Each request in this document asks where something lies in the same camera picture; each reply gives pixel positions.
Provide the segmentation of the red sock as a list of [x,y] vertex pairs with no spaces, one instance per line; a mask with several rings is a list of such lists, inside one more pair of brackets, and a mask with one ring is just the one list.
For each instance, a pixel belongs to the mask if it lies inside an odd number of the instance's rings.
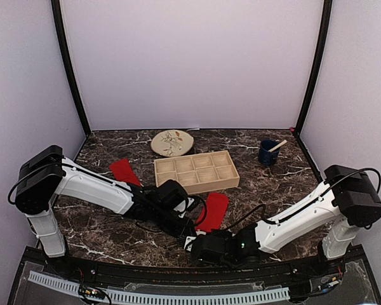
[[210,233],[212,230],[219,229],[223,222],[228,205],[229,199],[226,195],[220,193],[210,193],[206,200],[207,215],[204,218],[204,221],[201,221],[205,213],[204,208],[201,215],[197,219],[197,223],[200,222],[200,224],[195,227],[196,231]]

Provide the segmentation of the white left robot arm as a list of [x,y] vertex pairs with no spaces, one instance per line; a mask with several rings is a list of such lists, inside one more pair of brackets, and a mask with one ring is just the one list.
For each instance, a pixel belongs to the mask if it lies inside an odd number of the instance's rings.
[[67,242],[52,210],[57,196],[69,196],[111,210],[125,218],[151,221],[164,233],[182,238],[196,235],[196,224],[185,213],[193,200],[174,180],[160,186],[137,186],[89,171],[64,156],[62,148],[47,147],[24,163],[7,200],[32,225],[51,265],[71,277],[77,264],[67,253]]

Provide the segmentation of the red sock near left arm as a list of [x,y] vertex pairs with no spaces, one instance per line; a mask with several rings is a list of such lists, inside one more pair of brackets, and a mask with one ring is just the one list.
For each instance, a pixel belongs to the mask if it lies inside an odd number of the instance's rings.
[[136,186],[141,186],[141,182],[132,170],[128,159],[125,158],[112,163],[109,166],[109,169],[111,170],[116,180],[134,184]]

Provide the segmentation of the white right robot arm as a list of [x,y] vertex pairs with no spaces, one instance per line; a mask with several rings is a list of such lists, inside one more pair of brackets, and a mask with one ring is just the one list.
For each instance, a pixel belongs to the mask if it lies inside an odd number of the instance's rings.
[[304,199],[283,212],[234,234],[229,229],[213,230],[187,237],[184,250],[194,261],[221,264],[230,268],[254,266],[306,233],[331,222],[329,233],[318,246],[312,271],[326,275],[343,257],[362,228],[368,229],[381,218],[380,188],[373,186],[370,168],[332,165],[326,178]]

